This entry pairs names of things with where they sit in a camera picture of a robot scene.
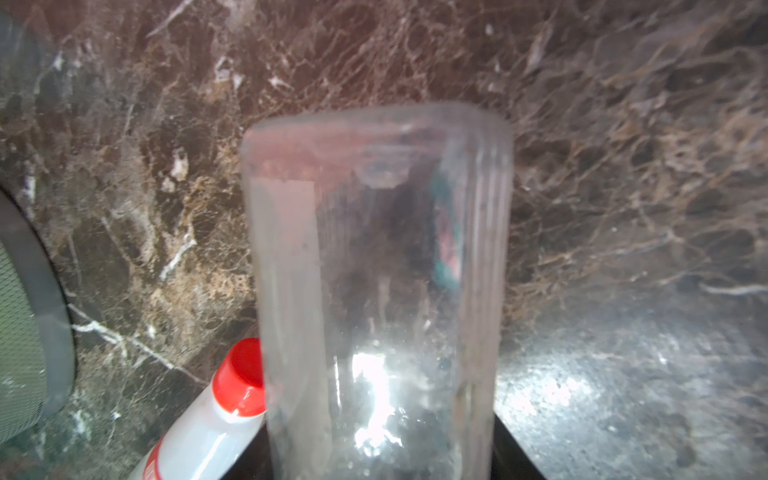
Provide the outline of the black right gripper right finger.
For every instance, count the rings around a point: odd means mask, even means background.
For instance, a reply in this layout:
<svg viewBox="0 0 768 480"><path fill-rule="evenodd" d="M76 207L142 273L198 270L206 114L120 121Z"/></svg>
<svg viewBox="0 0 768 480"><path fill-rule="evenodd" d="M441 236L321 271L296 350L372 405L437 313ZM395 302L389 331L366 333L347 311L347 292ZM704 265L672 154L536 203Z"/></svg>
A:
<svg viewBox="0 0 768 480"><path fill-rule="evenodd" d="M492 480L545 480L498 415L494 417Z"/></svg>

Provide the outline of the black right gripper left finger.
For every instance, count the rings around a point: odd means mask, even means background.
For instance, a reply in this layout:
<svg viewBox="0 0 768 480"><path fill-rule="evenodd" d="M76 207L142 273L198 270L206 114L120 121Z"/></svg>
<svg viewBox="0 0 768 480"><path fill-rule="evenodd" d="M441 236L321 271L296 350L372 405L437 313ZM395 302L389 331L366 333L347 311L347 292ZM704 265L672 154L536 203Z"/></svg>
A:
<svg viewBox="0 0 768 480"><path fill-rule="evenodd" d="M262 426L223 480L270 480L270 438Z"/></svg>

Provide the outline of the clear bottle white cap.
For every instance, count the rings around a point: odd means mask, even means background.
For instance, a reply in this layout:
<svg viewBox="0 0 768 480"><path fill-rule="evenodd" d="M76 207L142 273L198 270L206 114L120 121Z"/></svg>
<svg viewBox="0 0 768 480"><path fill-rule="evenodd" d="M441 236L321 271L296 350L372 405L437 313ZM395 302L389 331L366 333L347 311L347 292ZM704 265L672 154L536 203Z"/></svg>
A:
<svg viewBox="0 0 768 480"><path fill-rule="evenodd" d="M240 148L277 479L487 479L514 139L465 103Z"/></svg>

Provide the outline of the clear bottle red cap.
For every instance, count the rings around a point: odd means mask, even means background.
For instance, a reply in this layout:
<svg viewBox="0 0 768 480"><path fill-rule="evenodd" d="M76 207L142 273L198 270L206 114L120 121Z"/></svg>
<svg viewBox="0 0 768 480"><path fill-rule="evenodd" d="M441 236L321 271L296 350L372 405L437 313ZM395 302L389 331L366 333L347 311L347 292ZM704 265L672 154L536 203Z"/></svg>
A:
<svg viewBox="0 0 768 480"><path fill-rule="evenodd" d="M261 342L246 338L128 477L221 479L256 437L266 410Z"/></svg>

